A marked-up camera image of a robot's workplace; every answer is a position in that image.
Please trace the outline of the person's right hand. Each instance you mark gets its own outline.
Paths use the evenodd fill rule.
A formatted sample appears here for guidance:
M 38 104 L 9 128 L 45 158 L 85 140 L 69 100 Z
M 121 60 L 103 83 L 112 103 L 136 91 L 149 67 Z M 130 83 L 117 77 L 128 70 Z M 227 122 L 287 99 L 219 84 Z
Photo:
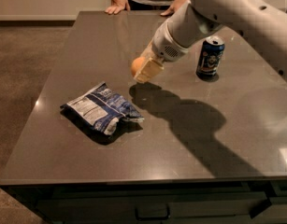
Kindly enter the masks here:
M 111 0 L 111 5 L 105 10 L 105 12 L 108 15 L 117 15 L 124 10 L 130 10 L 128 0 Z

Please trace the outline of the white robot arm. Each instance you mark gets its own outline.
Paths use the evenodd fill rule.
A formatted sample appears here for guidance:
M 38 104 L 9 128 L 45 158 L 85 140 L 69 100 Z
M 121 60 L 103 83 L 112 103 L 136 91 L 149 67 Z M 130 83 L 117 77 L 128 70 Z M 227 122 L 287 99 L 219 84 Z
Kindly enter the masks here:
M 187 0 L 156 31 L 131 66 L 145 83 L 222 27 L 237 32 L 287 82 L 287 13 L 263 0 Z

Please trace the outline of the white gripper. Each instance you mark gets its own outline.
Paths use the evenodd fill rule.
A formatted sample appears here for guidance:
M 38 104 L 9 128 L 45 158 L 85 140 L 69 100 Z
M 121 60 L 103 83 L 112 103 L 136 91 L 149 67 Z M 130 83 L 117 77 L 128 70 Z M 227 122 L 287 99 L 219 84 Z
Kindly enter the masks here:
M 134 80 L 138 83 L 146 83 L 164 70 L 161 63 L 153 60 L 155 54 L 165 62 L 175 62 L 187 54 L 188 48 L 179 45 L 168 30 L 168 24 L 164 22 L 156 31 L 152 42 L 142 51 L 141 57 L 146 59 L 142 70 Z

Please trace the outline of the person's left hand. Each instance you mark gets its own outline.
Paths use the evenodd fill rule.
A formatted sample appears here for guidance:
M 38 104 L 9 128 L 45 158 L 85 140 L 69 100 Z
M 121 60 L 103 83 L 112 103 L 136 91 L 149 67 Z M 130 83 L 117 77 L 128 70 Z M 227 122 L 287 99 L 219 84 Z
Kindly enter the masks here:
M 174 0 L 170 7 L 161 13 L 163 17 L 173 15 L 187 0 Z

